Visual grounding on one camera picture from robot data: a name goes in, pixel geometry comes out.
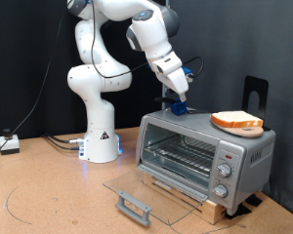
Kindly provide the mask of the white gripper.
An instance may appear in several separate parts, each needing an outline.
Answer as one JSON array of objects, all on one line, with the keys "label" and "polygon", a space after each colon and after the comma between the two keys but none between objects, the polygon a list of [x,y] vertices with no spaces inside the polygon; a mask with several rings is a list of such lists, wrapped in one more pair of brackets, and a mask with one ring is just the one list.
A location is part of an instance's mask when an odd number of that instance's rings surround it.
[{"label": "white gripper", "polygon": [[188,81],[181,67],[169,74],[157,73],[156,77],[169,89],[179,94],[180,101],[184,102],[187,100],[185,92],[188,90]]}]

